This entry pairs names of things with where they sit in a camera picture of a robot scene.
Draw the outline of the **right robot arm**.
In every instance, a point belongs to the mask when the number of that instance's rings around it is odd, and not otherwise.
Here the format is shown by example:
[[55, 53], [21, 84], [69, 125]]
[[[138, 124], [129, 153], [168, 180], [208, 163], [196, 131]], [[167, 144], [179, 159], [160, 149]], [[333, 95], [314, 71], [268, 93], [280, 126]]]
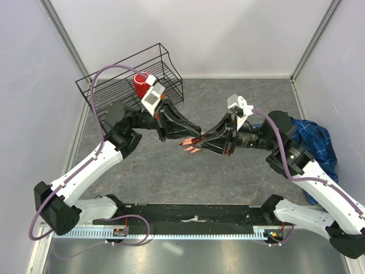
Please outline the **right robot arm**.
[[364, 206], [339, 187], [312, 154], [293, 139], [295, 124], [287, 113], [251, 113], [265, 118], [260, 127], [247, 126], [241, 111], [225, 114], [218, 125], [194, 138], [192, 147], [220, 155], [231, 155], [236, 147], [270, 151], [266, 158], [270, 168], [310, 194], [324, 211], [271, 195], [265, 202], [267, 207], [261, 210], [262, 220], [270, 225], [290, 223], [314, 232], [351, 259], [364, 255]]

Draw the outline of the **red nail polish bottle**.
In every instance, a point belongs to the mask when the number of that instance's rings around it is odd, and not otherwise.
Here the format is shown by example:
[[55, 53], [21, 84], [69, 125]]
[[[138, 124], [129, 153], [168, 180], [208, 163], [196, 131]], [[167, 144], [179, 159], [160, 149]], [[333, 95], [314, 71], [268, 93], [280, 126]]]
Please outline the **red nail polish bottle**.
[[196, 143], [199, 143], [200, 141], [202, 141], [202, 139], [201, 139], [201, 138], [193, 138], [193, 139], [191, 140], [191, 142], [192, 142], [192, 144], [193, 144], [193, 145], [195, 145]]

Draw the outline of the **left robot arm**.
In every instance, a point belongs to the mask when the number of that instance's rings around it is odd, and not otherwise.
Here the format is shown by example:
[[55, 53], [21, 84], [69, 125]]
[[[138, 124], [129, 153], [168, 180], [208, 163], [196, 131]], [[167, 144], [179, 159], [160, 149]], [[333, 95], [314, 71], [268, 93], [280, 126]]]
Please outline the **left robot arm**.
[[156, 130], [159, 139], [199, 137], [201, 128], [185, 118], [169, 99], [143, 99], [142, 108], [124, 102], [107, 107], [109, 131], [100, 144], [77, 166], [51, 184], [34, 188], [35, 206], [42, 219], [57, 235], [65, 235], [80, 222], [107, 219], [120, 224], [125, 210], [110, 197], [80, 200], [83, 192], [102, 174], [127, 158], [139, 144], [138, 129]]

